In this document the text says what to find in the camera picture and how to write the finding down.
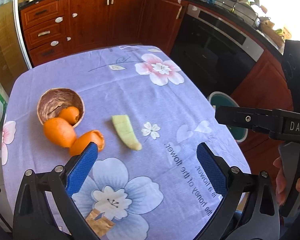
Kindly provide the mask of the person's right hand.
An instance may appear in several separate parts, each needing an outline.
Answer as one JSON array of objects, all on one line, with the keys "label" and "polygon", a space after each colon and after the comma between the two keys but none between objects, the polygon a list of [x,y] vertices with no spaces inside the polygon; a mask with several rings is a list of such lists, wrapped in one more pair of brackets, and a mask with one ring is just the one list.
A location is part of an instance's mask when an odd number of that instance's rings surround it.
[{"label": "person's right hand", "polygon": [[[273,162],[273,165],[279,169],[277,176],[276,176],[276,199],[279,205],[283,205],[286,200],[285,188],[286,188],[286,179],[283,174],[283,166],[281,158],[278,157]],[[296,190],[300,192],[300,178],[296,183]]]}]

